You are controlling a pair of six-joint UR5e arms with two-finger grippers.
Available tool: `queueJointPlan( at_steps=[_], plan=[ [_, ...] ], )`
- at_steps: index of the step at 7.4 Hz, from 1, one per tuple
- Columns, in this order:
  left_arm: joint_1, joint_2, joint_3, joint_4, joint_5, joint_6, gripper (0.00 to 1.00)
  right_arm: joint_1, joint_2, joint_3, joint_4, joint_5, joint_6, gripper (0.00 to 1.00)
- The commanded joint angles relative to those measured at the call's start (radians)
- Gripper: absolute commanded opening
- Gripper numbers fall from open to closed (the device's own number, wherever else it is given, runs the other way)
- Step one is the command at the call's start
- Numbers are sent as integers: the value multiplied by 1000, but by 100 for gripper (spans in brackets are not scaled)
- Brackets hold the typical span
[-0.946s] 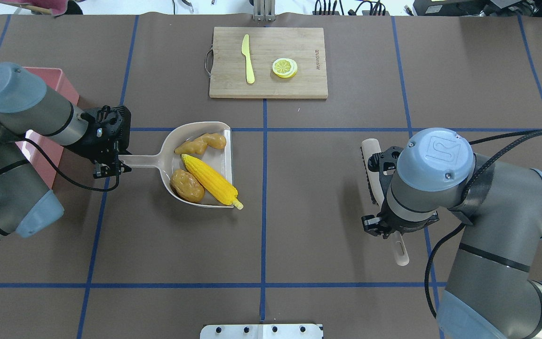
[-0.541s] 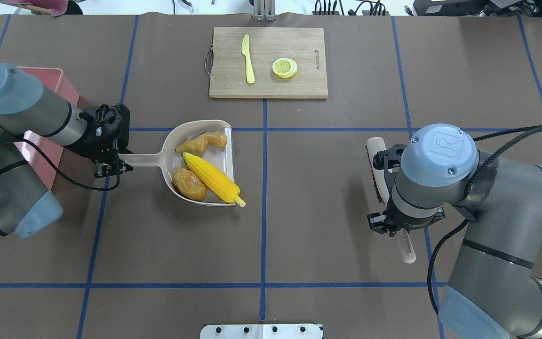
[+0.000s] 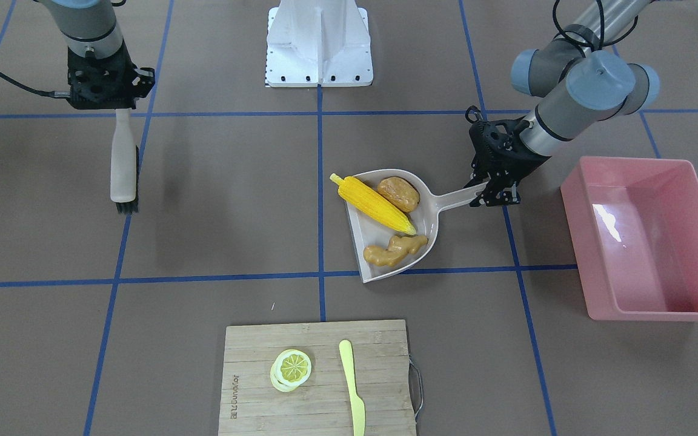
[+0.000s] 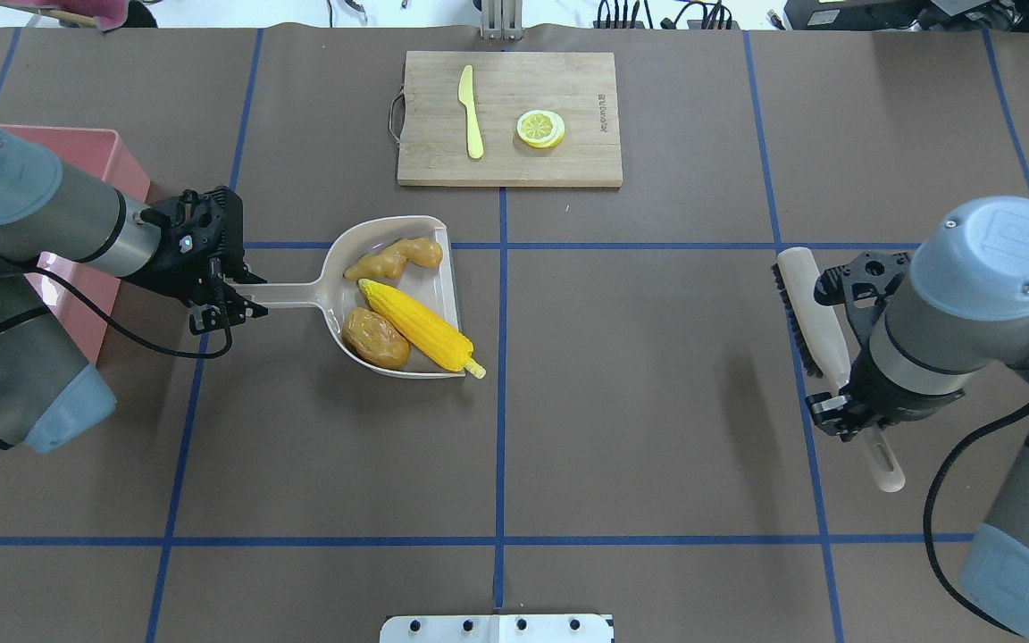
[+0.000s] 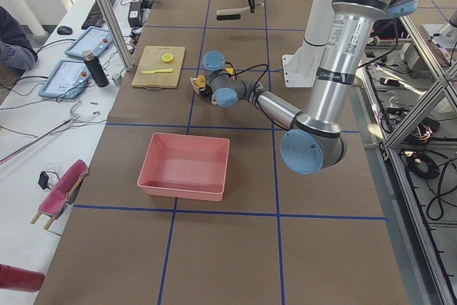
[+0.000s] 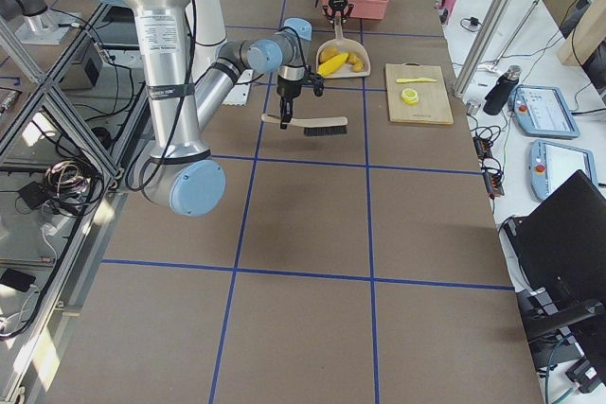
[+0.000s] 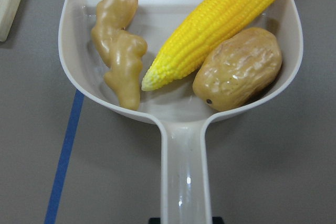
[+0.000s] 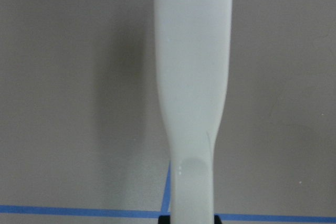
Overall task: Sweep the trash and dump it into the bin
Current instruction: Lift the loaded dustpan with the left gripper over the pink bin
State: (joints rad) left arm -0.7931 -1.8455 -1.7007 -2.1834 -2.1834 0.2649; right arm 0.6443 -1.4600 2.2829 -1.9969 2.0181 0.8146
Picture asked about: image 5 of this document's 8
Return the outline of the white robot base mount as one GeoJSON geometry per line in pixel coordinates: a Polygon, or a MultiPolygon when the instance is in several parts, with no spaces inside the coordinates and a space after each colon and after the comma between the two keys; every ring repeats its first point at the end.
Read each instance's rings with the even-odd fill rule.
{"type": "Polygon", "coordinates": [[[282,56],[284,80],[288,88],[313,86],[333,24],[331,2],[313,0],[301,47],[293,55],[282,56]]]}

